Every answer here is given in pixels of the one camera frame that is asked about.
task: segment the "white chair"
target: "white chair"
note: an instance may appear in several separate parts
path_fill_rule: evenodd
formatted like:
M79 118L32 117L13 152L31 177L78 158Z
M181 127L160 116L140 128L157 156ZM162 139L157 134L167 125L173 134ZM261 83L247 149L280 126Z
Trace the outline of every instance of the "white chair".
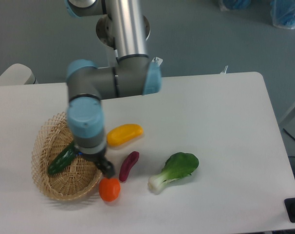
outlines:
M278 125L283 128L295 117L295 102L290 106L290 108L285 112L282 118L279 120Z
M0 76L0 86L38 84L32 70L27 66L16 63L11 65Z

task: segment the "green cucumber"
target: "green cucumber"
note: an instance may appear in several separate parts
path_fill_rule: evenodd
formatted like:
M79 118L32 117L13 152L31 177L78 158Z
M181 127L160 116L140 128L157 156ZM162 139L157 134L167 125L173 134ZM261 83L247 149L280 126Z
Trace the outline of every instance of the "green cucumber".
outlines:
M74 141L72 141L62 152L53 160L48 167L48 174L54 175L60 173L71 164L77 156Z

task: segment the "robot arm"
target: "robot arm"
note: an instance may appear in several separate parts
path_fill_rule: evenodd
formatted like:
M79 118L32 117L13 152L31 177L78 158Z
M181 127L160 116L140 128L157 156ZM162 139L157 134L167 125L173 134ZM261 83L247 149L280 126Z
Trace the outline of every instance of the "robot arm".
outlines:
M97 68L92 61L76 60L68 67L68 126L89 161L104 176L114 175L105 158L106 135L101 100L157 93L161 88L159 66L150 62L146 49L139 0L65 0L72 16L107 14L112 22L117 66Z

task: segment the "wicker basket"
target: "wicker basket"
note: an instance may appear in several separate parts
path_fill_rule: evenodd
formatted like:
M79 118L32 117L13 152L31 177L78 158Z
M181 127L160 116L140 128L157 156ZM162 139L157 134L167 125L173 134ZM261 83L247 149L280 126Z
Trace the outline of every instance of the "wicker basket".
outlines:
M101 171L95 164L80 156L61 173L47 173L48 165L72 140L72 134L66 124L66 114L58 114L41 127L32 152L34 183L44 195L55 200L81 198L101 177Z

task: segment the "yellow pepper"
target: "yellow pepper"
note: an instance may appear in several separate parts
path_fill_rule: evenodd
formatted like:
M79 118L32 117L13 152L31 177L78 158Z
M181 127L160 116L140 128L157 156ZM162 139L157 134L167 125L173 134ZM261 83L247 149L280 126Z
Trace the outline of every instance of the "yellow pepper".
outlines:
M109 146L119 146L143 134L143 128L138 124L124 124L111 130L107 135Z

